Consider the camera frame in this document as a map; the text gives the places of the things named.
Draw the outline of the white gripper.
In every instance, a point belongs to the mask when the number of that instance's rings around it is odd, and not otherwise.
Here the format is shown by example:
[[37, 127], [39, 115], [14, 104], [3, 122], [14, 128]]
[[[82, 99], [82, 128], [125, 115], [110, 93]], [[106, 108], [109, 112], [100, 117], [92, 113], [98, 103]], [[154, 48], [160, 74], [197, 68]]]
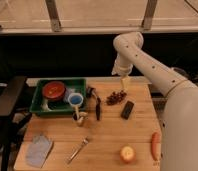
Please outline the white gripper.
[[112, 75], [122, 76], [121, 84], [124, 91], [127, 91], [130, 85], [130, 77], [128, 76], [133, 69], [132, 64], [124, 64], [120, 60], [116, 59], [112, 69]]

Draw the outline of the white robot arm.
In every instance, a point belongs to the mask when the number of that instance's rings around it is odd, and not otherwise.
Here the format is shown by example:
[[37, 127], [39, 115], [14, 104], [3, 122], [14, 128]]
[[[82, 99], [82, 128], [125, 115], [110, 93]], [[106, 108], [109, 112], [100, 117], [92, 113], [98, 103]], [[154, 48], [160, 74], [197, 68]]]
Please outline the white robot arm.
[[139, 32], [113, 40], [112, 72], [122, 77], [137, 68], [167, 98], [162, 115], [161, 171], [198, 171], [198, 86], [142, 50]]

